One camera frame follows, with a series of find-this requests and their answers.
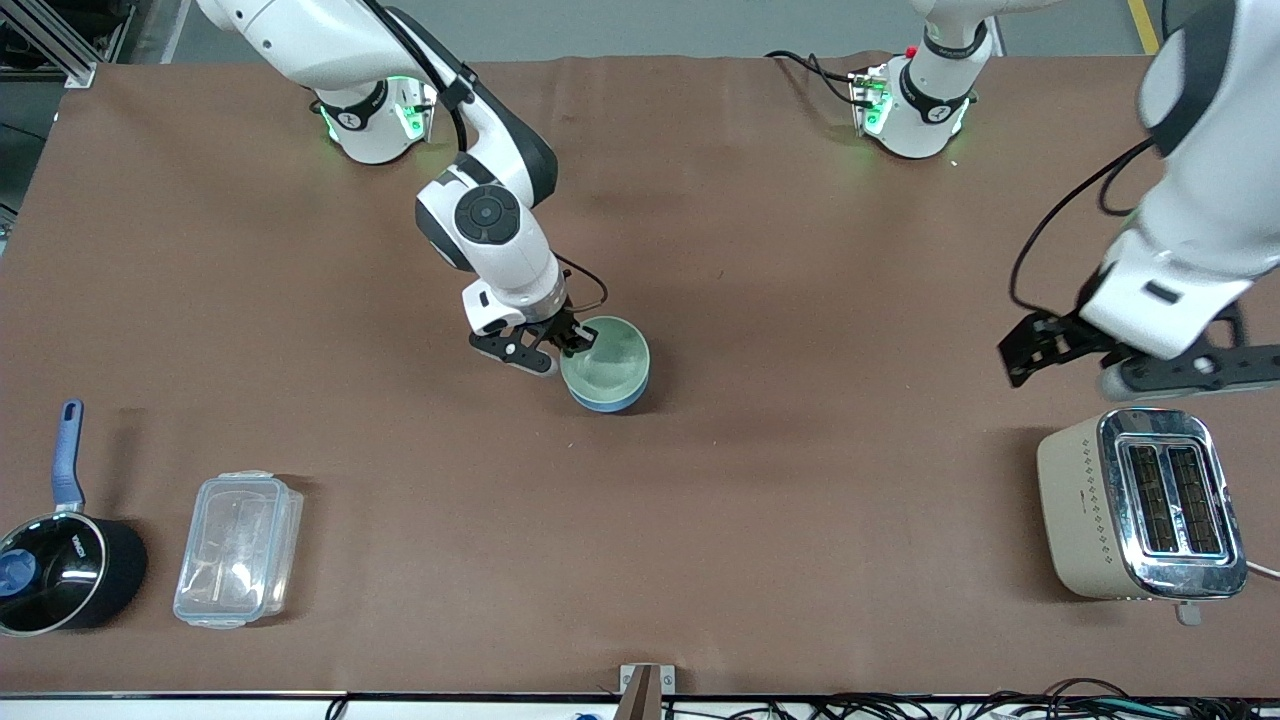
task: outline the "saucepan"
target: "saucepan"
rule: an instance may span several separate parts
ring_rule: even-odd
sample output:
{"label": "saucepan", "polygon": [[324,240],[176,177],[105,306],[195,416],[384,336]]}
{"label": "saucepan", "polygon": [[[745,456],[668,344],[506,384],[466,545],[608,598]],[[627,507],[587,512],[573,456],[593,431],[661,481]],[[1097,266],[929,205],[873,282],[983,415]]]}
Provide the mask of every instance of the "saucepan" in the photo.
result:
{"label": "saucepan", "polygon": [[68,400],[54,446],[54,511],[0,541],[0,634],[31,637],[95,628],[137,594],[147,568],[142,538],[116,520],[83,514],[76,477],[84,404]]}

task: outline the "green bowl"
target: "green bowl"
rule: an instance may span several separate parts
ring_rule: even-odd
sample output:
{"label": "green bowl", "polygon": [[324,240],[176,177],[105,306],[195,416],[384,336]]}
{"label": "green bowl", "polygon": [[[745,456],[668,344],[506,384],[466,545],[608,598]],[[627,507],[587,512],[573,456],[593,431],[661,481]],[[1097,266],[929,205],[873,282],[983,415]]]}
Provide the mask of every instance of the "green bowl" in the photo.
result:
{"label": "green bowl", "polygon": [[570,395],[596,413],[630,407],[649,387],[649,343],[622,318],[600,315],[582,325],[598,334],[591,350],[561,359]]}

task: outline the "floor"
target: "floor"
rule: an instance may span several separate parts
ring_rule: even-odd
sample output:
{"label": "floor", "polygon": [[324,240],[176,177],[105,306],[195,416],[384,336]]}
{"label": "floor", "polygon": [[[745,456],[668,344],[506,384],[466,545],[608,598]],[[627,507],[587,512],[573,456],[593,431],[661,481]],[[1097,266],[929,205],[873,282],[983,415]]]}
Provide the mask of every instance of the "floor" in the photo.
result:
{"label": "floor", "polygon": [[[1212,1],[1167,0],[1170,24],[1176,27]],[[1160,35],[1160,3],[1066,0],[1005,15],[1000,20],[1005,50],[1010,55],[1142,54],[1143,31],[1147,46]],[[404,0],[402,6],[460,56],[476,61],[566,55],[756,56],[777,49],[840,56],[864,49],[895,50],[920,37],[920,20],[904,0],[471,0],[465,5]],[[125,49],[131,61],[261,61],[243,40],[218,31],[192,0],[141,0],[140,18]],[[0,82],[0,123],[45,136],[61,95],[58,83]],[[20,209],[41,147],[41,140],[0,127],[0,202]],[[6,215],[0,208],[0,243]]]}

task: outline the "robotic arm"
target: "robotic arm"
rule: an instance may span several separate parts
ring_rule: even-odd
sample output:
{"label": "robotic arm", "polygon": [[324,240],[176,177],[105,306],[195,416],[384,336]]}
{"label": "robotic arm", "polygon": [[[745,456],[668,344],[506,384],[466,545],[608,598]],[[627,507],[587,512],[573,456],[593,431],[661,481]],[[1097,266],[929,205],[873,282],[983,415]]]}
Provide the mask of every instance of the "robotic arm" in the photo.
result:
{"label": "robotic arm", "polygon": [[[1138,92],[1165,176],[1065,316],[1033,313],[1001,342],[1014,387],[1091,352],[1116,401],[1280,383],[1280,346],[1248,346],[1235,301],[1280,264],[1280,3],[1220,0],[1174,33]],[[1204,329],[1230,327],[1219,347]]]}
{"label": "robotic arm", "polygon": [[214,24],[312,88],[332,136],[357,161],[393,160],[419,140],[412,118],[424,83],[434,85],[439,104],[477,140],[419,192],[416,218],[449,265],[479,275],[462,292],[472,347],[539,375],[556,370],[539,350],[544,341],[566,355],[591,347],[595,334],[573,318],[564,274],[531,213],[556,190],[556,154],[430,32],[375,0],[198,3]]}
{"label": "robotic arm", "polygon": [[924,41],[855,76],[859,131],[904,158],[938,154],[960,132],[973,83],[991,58],[987,18],[1047,8],[1060,0],[909,0],[924,17]]}

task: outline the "blue handle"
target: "blue handle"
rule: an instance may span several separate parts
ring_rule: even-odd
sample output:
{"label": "blue handle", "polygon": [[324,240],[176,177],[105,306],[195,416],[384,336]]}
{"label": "blue handle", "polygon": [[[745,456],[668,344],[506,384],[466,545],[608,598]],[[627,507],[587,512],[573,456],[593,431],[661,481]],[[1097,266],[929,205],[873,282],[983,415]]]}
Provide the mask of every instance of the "blue handle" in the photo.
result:
{"label": "blue handle", "polygon": [[79,511],[84,505],[84,493],[76,478],[76,456],[79,455],[79,427],[84,415],[84,404],[77,398],[63,405],[58,421],[58,443],[54,445],[54,505],[70,506]]}

